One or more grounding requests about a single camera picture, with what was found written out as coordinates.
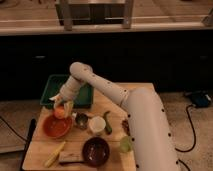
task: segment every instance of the white cup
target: white cup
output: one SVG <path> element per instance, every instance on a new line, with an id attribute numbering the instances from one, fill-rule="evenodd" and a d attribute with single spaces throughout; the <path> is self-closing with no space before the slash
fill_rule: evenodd
<path id="1" fill-rule="evenodd" d="M 100 116 L 95 116 L 89 120 L 89 129 L 94 135 L 101 135 L 106 127 L 105 120 Z"/>

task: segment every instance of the table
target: table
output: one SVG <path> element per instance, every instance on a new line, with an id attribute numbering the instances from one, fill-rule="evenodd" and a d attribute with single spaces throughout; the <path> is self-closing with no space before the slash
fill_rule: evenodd
<path id="1" fill-rule="evenodd" d="M 118 83 L 126 89 L 134 89 L 136 87 L 147 87 L 154 91 L 152 83 Z M 135 171 L 135 161 L 133 151 L 129 153 L 120 153 L 119 141 L 126 135 L 122 128 L 122 120 L 127 118 L 126 113 L 117 105 L 112 103 L 108 98 L 102 95 L 97 90 L 94 90 L 93 105 L 90 109 L 74 109 L 76 112 L 84 112 L 89 115 L 100 115 L 107 110 L 110 110 L 108 115 L 109 123 L 112 126 L 113 132 L 111 135 L 103 133 L 101 137 L 105 139 L 110 146 L 110 157 L 108 161 L 101 167 L 92 168 L 84 164 L 68 164 L 61 166 L 57 161 L 50 168 L 44 167 L 44 162 L 55 148 L 62 142 L 67 141 L 64 150 L 72 151 L 80 154 L 86 140 L 92 137 L 87 130 L 80 130 L 72 127 L 67 135 L 59 139 L 50 139 L 42 131 L 42 123 L 44 119 L 51 114 L 51 110 L 42 108 L 41 114 L 33 134 L 32 141 L 28 148 L 23 169 L 29 171 L 35 170 L 70 170 L 70 171 Z"/>

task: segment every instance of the green tray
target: green tray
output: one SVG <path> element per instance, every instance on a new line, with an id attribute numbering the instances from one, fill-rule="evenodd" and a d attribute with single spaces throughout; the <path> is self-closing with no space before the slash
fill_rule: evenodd
<path id="1" fill-rule="evenodd" d="M 69 75 L 50 75 L 41 97 L 40 104 L 48 109 L 53 108 L 50 97 L 59 93 L 61 86 L 67 81 Z M 85 84 L 81 87 L 77 98 L 74 100 L 74 108 L 90 108 L 93 103 L 93 87 Z"/>

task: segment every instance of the cable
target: cable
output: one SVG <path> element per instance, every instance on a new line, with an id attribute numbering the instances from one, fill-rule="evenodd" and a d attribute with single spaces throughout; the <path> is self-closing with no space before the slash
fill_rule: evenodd
<path id="1" fill-rule="evenodd" d="M 194 104 L 190 104 L 190 105 L 186 106 L 186 113 L 187 113 L 187 116 L 188 116 L 188 119 L 189 119 L 189 122 L 190 122 L 190 125 L 191 125 L 191 128 L 192 128 L 194 142 L 193 142 L 192 147 L 187 149 L 187 150 L 180 150 L 178 148 L 175 148 L 176 151 L 181 152 L 181 153 L 187 153 L 187 152 L 192 151 L 194 149 L 195 145 L 196 145 L 196 142 L 197 142 L 196 132 L 195 132 L 195 129 L 194 129 L 194 125 L 192 123 L 192 119 L 191 119 L 190 113 L 189 113 L 189 108 L 190 107 L 194 107 Z"/>
<path id="2" fill-rule="evenodd" d="M 189 168 L 189 166 L 185 163 L 185 162 L 183 162 L 182 160 L 178 160 L 182 165 L 184 165 L 185 166 L 185 168 L 188 170 L 188 171 L 191 171 L 191 169 Z"/>
<path id="3" fill-rule="evenodd" d="M 13 133 L 15 133 L 19 138 L 21 138 L 23 141 L 27 141 L 24 137 L 22 137 L 21 135 L 19 135 L 8 123 L 6 120 L 4 120 L 4 118 L 2 118 L 2 116 L 0 116 L 0 119 L 13 131 Z"/>

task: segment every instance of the dark wall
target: dark wall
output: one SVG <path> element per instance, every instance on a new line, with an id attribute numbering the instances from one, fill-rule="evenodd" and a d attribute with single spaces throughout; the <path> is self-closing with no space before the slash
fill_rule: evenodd
<path id="1" fill-rule="evenodd" d="M 48 76 L 74 61 L 157 91 L 212 89 L 212 40 L 211 30 L 0 37 L 0 99 L 40 98 Z"/>

